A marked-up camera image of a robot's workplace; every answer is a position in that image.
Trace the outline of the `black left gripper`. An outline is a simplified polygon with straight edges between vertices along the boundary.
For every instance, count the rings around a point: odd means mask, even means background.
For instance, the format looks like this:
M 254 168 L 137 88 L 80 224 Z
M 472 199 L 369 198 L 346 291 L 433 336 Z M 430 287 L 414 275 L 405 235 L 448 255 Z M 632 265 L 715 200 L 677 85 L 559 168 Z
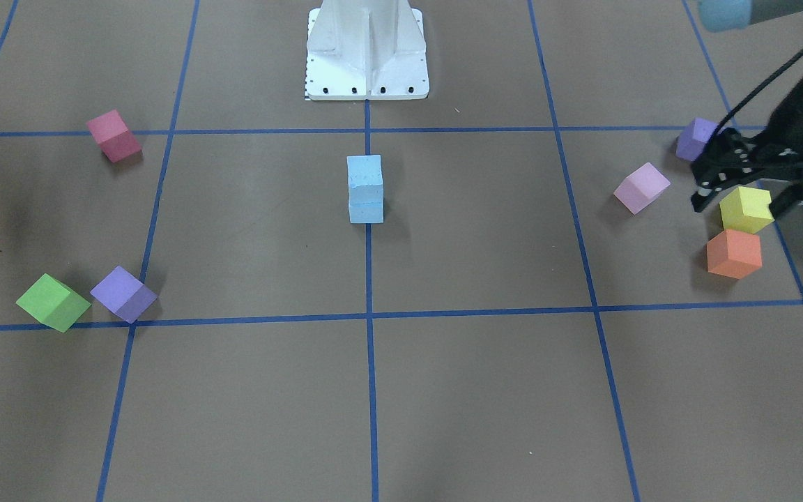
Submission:
M 723 128 L 705 144 L 691 162 L 695 192 L 691 206 L 702 213 L 727 188 L 756 180 L 780 180 L 789 184 L 769 204 L 775 220 L 803 203 L 803 168 L 787 171 L 784 151 L 803 161 L 803 77 L 774 109 L 754 143 L 736 128 Z

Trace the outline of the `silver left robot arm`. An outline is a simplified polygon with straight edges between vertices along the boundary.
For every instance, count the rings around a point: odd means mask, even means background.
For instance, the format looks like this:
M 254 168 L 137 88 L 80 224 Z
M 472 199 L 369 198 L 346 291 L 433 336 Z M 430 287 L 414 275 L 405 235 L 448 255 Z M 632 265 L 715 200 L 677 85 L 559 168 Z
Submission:
M 698 2 L 701 25 L 710 32 L 740 31 L 769 22 L 785 29 L 785 18 L 798 13 L 803 13 L 803 1 Z M 803 76 L 781 99 L 758 134 L 747 137 L 731 125 L 738 112 L 801 58 L 803 47 L 714 127 L 707 144 L 691 163 L 695 190 L 690 201 L 695 212 L 703 212 L 721 192 L 758 180 L 785 183 L 769 204 L 774 218 L 803 203 Z

